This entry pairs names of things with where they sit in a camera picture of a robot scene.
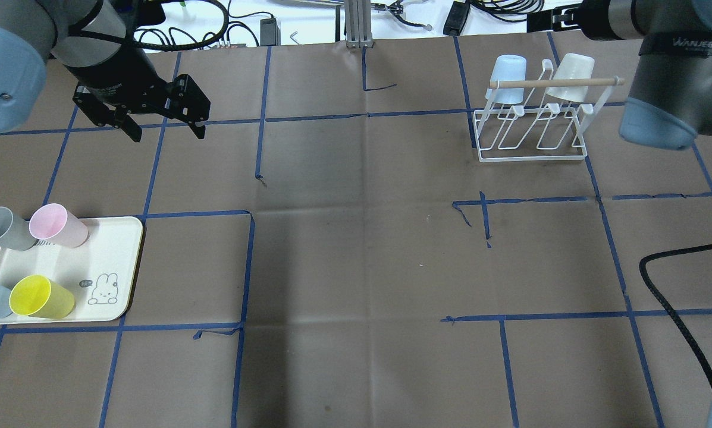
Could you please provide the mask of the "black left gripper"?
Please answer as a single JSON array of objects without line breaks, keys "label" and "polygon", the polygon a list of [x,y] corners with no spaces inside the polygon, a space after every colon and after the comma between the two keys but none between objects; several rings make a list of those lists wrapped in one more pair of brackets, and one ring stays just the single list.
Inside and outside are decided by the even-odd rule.
[{"label": "black left gripper", "polygon": [[205,139],[211,100],[191,75],[168,82],[144,56],[115,57],[103,63],[73,68],[77,86],[73,101],[97,127],[110,125],[140,143],[143,130],[133,115],[157,114],[188,125]]}]

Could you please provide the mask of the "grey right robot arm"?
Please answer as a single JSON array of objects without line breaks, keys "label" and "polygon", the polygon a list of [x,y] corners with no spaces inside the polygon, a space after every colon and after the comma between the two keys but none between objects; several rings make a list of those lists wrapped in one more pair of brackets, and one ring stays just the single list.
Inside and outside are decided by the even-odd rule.
[{"label": "grey right robot arm", "polygon": [[526,25],[641,40],[619,127],[624,141],[685,150],[712,137],[712,1],[582,1],[531,12]]}]

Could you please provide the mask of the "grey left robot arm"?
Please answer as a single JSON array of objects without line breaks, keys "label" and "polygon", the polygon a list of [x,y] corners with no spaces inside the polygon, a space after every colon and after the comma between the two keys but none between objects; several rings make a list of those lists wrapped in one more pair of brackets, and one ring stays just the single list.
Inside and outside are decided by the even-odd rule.
[{"label": "grey left robot arm", "polygon": [[189,75],[161,78],[146,51],[192,51],[138,42],[134,32],[162,24],[162,1],[0,1],[0,134],[30,117],[56,59],[76,79],[73,102],[97,127],[141,141],[136,115],[155,114],[206,134],[211,101]]}]

